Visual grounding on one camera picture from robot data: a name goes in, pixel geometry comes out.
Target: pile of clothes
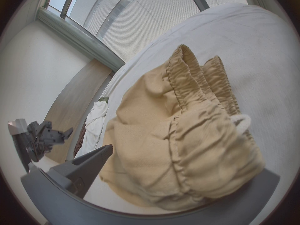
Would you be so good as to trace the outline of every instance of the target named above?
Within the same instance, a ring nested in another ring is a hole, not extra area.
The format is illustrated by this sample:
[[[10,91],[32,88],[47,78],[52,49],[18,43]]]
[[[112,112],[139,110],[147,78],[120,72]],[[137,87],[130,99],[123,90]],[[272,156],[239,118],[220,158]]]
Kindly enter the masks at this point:
[[[218,56],[200,66],[180,45],[123,96],[107,124],[100,178],[138,206],[182,210],[238,190],[265,162]]]

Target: white cloth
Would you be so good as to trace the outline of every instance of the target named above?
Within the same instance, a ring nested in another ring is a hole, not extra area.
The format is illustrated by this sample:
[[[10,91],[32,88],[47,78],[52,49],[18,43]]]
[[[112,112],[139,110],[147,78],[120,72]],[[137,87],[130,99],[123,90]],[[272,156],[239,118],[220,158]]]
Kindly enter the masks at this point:
[[[100,134],[102,132],[107,109],[108,106],[106,101],[98,101],[94,103],[91,112],[86,118],[86,131],[83,137],[82,146],[77,152],[75,158],[95,150],[96,145],[99,142]]]
[[[186,19],[147,45],[114,75],[102,95],[110,99],[97,147],[102,146],[107,122],[116,116],[124,93],[180,44],[189,46],[202,65],[220,56],[241,112],[251,117],[250,132],[266,168],[281,176],[273,196],[251,223],[259,224],[283,198],[300,166],[300,44],[292,28],[265,9],[219,5]],[[99,178],[85,199],[120,212],[165,213],[130,205]]]

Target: wooden headboard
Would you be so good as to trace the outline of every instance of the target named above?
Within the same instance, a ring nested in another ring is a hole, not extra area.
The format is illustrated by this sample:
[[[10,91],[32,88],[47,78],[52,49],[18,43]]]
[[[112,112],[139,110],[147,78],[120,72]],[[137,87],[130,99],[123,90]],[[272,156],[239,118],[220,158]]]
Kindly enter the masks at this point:
[[[45,120],[51,121],[55,130],[66,131],[73,127],[76,131],[86,108],[111,71],[93,59],[65,86],[52,104]],[[55,162],[64,163],[73,134],[64,144],[54,146],[46,156]]]

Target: bed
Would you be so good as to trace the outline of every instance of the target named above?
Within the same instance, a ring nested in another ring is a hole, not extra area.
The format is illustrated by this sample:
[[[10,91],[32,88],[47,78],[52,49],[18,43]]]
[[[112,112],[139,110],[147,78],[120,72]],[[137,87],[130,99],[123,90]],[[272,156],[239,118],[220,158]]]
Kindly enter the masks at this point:
[[[102,97],[109,97],[108,110],[95,147],[102,146],[107,122],[115,116],[123,94],[144,73],[165,62],[180,44],[189,46],[201,65],[220,56],[242,113],[252,119],[250,131],[266,160],[266,168],[280,175],[273,196],[251,223],[259,224],[283,199],[300,167],[300,44],[285,21],[261,7],[219,5],[186,19],[148,44],[113,76],[104,90]],[[76,157],[83,155],[83,136],[84,130],[78,139]],[[85,200],[119,212],[170,213],[127,203],[99,177]]]

